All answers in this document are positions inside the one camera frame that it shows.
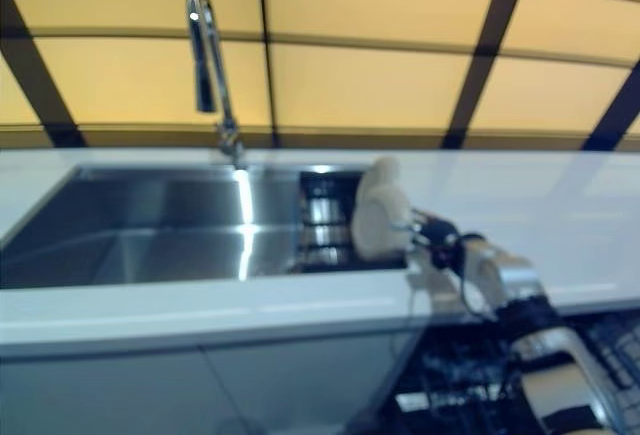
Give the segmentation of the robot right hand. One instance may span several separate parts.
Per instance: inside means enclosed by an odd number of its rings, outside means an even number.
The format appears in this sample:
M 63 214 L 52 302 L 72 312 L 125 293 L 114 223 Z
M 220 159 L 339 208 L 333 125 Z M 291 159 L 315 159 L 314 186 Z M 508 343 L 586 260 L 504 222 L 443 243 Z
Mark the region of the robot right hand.
M 458 228 L 449 219 L 414 208 L 408 218 L 399 223 L 399 229 L 407 233 L 412 249 L 448 249 L 460 238 Z

